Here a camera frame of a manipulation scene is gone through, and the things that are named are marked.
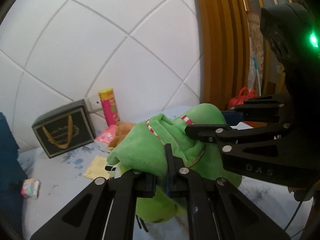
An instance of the white tiled wall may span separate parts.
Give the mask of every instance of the white tiled wall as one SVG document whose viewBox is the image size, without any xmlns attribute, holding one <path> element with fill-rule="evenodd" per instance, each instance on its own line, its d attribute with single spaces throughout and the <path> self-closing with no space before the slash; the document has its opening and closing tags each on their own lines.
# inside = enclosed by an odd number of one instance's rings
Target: white tiled wall
<svg viewBox="0 0 320 240">
<path fill-rule="evenodd" d="M 17 0 L 0 25 L 0 111 L 21 149 L 31 124 L 85 98 L 107 127 L 97 91 L 113 87 L 120 118 L 199 103 L 197 0 Z"/>
</svg>

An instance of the small gift box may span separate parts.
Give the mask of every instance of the small gift box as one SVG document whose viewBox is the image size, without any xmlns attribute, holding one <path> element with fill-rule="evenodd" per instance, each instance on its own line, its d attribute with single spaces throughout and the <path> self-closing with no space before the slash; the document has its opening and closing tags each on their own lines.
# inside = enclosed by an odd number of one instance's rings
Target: small gift box
<svg viewBox="0 0 320 240">
<path fill-rule="evenodd" d="M 25 179 L 21 189 L 21 195 L 25 198 L 38 198 L 40 181 L 35 179 Z"/>
<path fill-rule="evenodd" d="M 41 115 L 32 128 L 49 158 L 91 143 L 95 138 L 84 100 Z"/>
<path fill-rule="evenodd" d="M 116 125 L 112 124 L 94 139 L 94 142 L 100 150 L 108 153 L 111 152 L 111 149 L 109 149 L 109 143 L 116 136 L 117 128 L 118 127 Z"/>
</svg>

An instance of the pink box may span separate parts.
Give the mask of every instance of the pink box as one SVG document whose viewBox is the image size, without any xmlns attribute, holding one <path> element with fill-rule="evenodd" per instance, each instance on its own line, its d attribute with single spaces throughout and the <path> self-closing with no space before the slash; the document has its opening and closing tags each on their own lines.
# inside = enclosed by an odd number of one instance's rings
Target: pink box
<svg viewBox="0 0 320 240">
<path fill-rule="evenodd" d="M 110 125 L 106 130 L 104 130 L 101 134 L 99 134 L 95 139 L 95 143 L 97 144 L 98 148 L 104 152 L 111 152 L 108 146 L 109 143 L 113 140 L 116 136 L 116 131 L 118 127 L 116 125 Z"/>
</svg>

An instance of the green led light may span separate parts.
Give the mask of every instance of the green led light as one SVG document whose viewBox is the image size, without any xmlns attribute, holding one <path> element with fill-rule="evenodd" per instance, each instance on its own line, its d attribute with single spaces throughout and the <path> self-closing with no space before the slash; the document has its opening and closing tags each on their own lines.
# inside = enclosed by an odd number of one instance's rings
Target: green led light
<svg viewBox="0 0 320 240">
<path fill-rule="evenodd" d="M 317 40 L 317 38 L 316 38 L 316 36 L 315 36 L 314 33 L 312 33 L 312 34 L 310 35 L 310 41 L 311 41 L 311 44 L 312 44 L 314 47 L 318 47 L 318 40 Z"/>
</svg>

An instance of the stuffed animal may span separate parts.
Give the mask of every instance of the stuffed animal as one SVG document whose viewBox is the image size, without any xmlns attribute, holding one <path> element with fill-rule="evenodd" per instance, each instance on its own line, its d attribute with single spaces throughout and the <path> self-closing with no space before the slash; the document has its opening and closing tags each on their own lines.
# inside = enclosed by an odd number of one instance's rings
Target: stuffed animal
<svg viewBox="0 0 320 240">
<path fill-rule="evenodd" d="M 241 183 L 242 176 L 223 169 L 216 144 L 192 140 L 185 134 L 186 126 L 192 123 L 225 124 L 226 121 L 219 109 L 211 104 L 195 106 L 172 121 L 164 114 L 158 114 L 133 125 L 126 136 L 119 137 L 117 146 L 108 156 L 108 163 L 118 164 L 121 173 L 136 169 L 157 176 L 156 195 L 151 199 L 137 199 L 136 214 L 146 222 L 165 222 L 185 213 L 184 199 L 170 199 L 165 194 L 166 143 L 171 144 L 174 156 L 182 158 L 186 167 L 197 171 L 203 178 L 225 177 L 236 187 Z"/>
<path fill-rule="evenodd" d="M 117 122 L 116 126 L 118 127 L 116 130 L 116 136 L 113 140 L 109 143 L 109 149 L 113 150 L 122 140 L 127 136 L 127 134 L 131 131 L 132 127 L 135 123 L 130 122 Z"/>
</svg>

